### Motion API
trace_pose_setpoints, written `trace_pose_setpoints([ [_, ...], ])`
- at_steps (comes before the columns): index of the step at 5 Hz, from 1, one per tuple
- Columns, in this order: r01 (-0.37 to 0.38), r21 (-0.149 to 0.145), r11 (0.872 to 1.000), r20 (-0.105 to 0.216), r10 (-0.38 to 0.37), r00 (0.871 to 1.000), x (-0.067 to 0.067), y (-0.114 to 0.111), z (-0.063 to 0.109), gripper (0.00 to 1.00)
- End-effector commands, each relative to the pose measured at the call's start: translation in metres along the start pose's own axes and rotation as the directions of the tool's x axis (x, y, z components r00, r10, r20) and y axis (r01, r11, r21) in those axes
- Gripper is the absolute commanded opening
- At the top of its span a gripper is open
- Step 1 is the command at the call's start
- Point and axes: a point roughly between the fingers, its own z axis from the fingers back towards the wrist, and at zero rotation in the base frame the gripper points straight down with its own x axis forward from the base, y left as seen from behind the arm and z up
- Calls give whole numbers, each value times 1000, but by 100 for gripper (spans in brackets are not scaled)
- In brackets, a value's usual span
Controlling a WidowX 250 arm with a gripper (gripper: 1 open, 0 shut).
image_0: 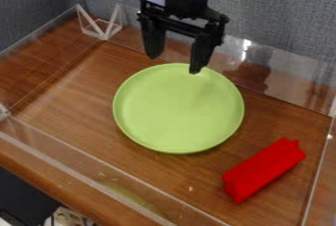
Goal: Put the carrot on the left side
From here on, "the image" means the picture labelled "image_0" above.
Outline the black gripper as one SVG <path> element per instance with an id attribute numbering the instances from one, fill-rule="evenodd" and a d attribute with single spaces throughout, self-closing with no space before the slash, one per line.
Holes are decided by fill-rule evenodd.
<path id="1" fill-rule="evenodd" d="M 167 31 L 190 37 L 195 41 L 189 73 L 197 74 L 210 61 L 214 47 L 222 44 L 227 16 L 210 8 L 209 0 L 138 0 L 138 3 L 137 20 L 146 56 L 155 59 L 162 53 Z"/>

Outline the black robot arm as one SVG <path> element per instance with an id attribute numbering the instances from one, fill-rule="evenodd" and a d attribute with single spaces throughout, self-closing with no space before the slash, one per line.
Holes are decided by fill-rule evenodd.
<path id="1" fill-rule="evenodd" d="M 182 34 L 194 40 L 189 73 L 197 74 L 222 44 L 229 17 L 209 7 L 207 0 L 138 0 L 138 3 L 135 14 L 146 56 L 155 59 L 161 55 L 166 31 Z"/>

